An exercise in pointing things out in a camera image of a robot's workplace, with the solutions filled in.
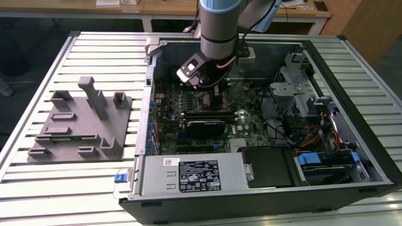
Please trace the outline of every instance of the aluminum extrusion table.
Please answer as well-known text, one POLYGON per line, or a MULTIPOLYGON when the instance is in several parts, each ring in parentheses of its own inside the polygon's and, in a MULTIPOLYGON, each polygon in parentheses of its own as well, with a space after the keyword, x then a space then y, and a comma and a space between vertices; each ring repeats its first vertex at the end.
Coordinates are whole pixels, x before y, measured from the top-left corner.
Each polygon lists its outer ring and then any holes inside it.
MULTIPOLYGON (((147 73, 145 39, 188 37, 173 33, 72 32, 0 153, 0 222, 20 225, 136 226, 113 197, 113 175, 132 167, 147 73), (95 78, 109 96, 133 98, 123 159, 113 162, 32 164, 28 149, 52 108, 51 94, 67 89, 84 96, 76 82, 95 78)), ((311 40, 379 141, 402 169, 402 102, 347 41, 332 36, 252 35, 251 39, 311 40)), ((120 192, 129 191, 121 184, 120 192)), ((400 225, 402 194, 368 198, 330 212, 211 220, 176 225, 400 225)))

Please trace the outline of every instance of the warning label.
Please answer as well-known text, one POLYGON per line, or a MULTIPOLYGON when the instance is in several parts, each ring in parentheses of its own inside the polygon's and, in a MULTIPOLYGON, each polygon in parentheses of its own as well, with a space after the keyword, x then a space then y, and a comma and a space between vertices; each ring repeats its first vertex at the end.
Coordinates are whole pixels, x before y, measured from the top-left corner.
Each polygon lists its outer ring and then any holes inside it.
POLYGON ((180 192, 220 190, 218 160, 179 162, 180 192))

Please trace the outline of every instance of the blue tab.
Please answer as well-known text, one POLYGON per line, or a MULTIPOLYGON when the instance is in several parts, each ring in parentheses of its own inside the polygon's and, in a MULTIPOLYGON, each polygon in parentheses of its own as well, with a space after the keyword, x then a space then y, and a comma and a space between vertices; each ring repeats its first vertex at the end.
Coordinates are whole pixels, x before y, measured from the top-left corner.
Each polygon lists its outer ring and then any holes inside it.
POLYGON ((115 175, 115 183, 127 183, 127 173, 115 175))
POLYGON ((299 156, 296 157, 296 159, 299 160, 299 164, 300 164, 300 165, 304 165, 304 164, 306 164, 306 161, 304 161, 304 158, 303 158, 302 155, 299 155, 299 156))
POLYGON ((358 163, 358 162, 359 162, 359 156, 358 156, 358 153, 351 152, 350 155, 351 155, 351 157, 352 157, 354 162, 358 163))
POLYGON ((298 156, 299 164, 320 164, 319 156, 316 153, 302 153, 298 156))

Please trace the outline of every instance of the table leg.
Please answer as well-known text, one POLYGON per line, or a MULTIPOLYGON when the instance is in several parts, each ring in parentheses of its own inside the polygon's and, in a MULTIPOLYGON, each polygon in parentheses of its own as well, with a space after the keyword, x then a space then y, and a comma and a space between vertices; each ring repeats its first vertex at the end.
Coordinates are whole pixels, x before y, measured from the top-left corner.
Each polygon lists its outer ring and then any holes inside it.
POLYGON ((152 32, 152 15, 140 15, 143 21, 144 32, 152 32))
POLYGON ((312 24, 311 29, 308 31, 308 35, 319 35, 322 28, 326 25, 326 22, 327 22, 327 18, 324 17, 316 18, 315 23, 312 24))

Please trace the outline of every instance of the black cable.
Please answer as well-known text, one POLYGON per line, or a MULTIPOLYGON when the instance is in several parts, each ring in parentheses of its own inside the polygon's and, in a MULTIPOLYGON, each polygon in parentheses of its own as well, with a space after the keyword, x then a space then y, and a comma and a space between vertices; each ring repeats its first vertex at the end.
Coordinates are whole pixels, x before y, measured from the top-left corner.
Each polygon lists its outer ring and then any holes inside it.
POLYGON ((263 19, 268 16, 272 8, 274 8, 274 5, 275 5, 275 0, 272 0, 272 4, 270 6, 270 9, 267 10, 267 12, 264 13, 264 15, 262 16, 262 18, 259 18, 259 20, 251 25, 251 27, 247 29, 246 33, 243 34, 243 37, 242 37, 242 41, 246 40, 246 36, 247 34, 251 32, 252 28, 263 21, 263 19))
POLYGON ((200 86, 200 88, 204 89, 204 88, 211 88, 211 87, 216 86, 216 84, 218 84, 218 83, 224 79, 224 77, 228 75, 228 73, 231 72, 231 70, 232 70, 232 66, 230 66, 227 72, 223 74, 223 76, 218 79, 216 82, 214 82, 211 85, 200 86))
POLYGON ((284 12, 286 12, 286 22, 288 22, 288 15, 287 15, 287 7, 280 3, 280 5, 284 7, 284 12))
POLYGON ((193 28, 193 26, 195 26, 195 23, 196 23, 196 18, 199 17, 199 13, 200 13, 200 0, 196 0, 196 8, 195 8, 195 10, 196 10, 196 13, 195 13, 195 18, 193 18, 193 22, 192 22, 192 25, 191 25, 191 27, 193 28))
POLYGON ((191 31, 193 29, 195 23, 196 23, 196 18, 199 17, 199 13, 200 13, 200 6, 199 6, 200 0, 196 0, 196 13, 195 13, 195 18, 192 21, 192 25, 189 25, 188 27, 184 28, 183 32, 187 33, 188 31, 191 31))

